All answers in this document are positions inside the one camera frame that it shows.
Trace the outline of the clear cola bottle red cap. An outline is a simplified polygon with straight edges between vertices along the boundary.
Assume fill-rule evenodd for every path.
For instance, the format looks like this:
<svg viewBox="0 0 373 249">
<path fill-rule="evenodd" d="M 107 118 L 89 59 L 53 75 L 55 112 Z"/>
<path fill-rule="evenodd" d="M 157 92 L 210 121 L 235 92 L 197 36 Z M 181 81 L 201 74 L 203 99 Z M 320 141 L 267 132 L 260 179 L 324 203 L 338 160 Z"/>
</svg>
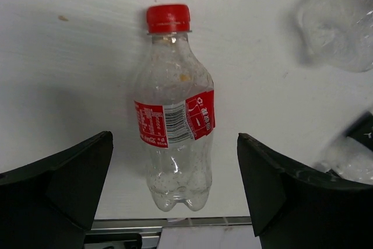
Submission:
<svg viewBox="0 0 373 249">
<path fill-rule="evenodd" d="M 136 79 L 134 104 L 147 156 L 147 186 L 164 212 L 201 210 L 212 186 L 214 83 L 189 45 L 185 4 L 146 11 L 150 53 Z"/>
</svg>

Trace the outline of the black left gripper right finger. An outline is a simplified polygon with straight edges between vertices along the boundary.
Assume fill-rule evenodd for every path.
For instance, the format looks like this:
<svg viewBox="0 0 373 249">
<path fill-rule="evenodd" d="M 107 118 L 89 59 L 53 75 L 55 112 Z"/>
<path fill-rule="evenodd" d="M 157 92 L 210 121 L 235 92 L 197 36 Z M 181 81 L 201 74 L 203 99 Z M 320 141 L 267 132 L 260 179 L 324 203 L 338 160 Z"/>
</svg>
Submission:
<svg viewBox="0 0 373 249">
<path fill-rule="evenodd" d="M 237 156 L 262 248 L 371 248 L 372 187 L 315 170 L 248 134 Z"/>
</svg>

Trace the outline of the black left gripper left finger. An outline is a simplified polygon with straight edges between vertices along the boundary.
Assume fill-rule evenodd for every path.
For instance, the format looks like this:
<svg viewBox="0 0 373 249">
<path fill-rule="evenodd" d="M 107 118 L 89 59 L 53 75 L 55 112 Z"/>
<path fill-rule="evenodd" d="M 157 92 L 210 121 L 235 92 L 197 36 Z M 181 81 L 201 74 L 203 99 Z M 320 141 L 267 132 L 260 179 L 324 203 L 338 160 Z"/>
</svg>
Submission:
<svg viewBox="0 0 373 249">
<path fill-rule="evenodd" d="M 1 174 L 1 248 L 83 248 L 113 151 L 103 131 Z"/>
</svg>

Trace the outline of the clear bottle orange label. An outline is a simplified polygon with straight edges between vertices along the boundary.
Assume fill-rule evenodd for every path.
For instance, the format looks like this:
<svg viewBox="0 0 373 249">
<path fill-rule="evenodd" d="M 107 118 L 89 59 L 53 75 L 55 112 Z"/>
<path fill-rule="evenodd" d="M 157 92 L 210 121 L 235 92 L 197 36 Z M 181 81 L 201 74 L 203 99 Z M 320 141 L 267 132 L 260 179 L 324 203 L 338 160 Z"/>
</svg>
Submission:
<svg viewBox="0 0 373 249">
<path fill-rule="evenodd" d="M 362 113 L 323 151 L 313 168 L 363 184 L 372 184 L 372 110 Z"/>
</svg>

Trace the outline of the crushed clear plastic bottle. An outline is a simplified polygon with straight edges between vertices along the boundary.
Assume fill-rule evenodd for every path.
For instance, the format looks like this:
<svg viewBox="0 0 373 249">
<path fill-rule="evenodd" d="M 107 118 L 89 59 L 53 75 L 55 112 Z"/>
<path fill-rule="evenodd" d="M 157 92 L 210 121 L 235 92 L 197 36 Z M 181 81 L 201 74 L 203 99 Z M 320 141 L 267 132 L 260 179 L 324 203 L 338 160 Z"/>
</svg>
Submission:
<svg viewBox="0 0 373 249">
<path fill-rule="evenodd" d="M 300 0 L 295 16 L 308 62 L 372 69 L 372 0 Z"/>
</svg>

